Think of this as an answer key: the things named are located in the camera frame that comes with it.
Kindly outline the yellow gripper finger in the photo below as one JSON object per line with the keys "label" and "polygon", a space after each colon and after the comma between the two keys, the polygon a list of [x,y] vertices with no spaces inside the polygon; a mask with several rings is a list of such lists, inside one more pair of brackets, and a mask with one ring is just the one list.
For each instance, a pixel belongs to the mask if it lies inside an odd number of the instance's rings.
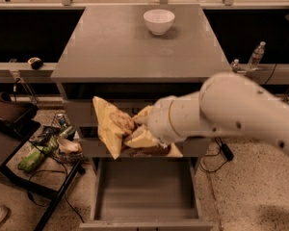
{"label": "yellow gripper finger", "polygon": [[151,109],[152,109],[151,105],[148,105],[148,106],[144,107],[136,115],[133,116],[133,120],[137,124],[141,124],[141,125],[147,124],[148,117],[149,117]]}
{"label": "yellow gripper finger", "polygon": [[147,148],[158,144],[146,125],[139,126],[130,136],[123,140],[123,144],[131,148]]}

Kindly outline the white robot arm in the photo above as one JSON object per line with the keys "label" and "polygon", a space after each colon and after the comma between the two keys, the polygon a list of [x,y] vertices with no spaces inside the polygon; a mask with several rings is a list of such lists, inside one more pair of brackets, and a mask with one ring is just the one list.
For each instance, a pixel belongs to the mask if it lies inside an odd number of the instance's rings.
{"label": "white robot arm", "polygon": [[243,135],[289,157],[289,105],[239,74],[218,73],[199,91],[161,98],[137,120],[164,143]]}

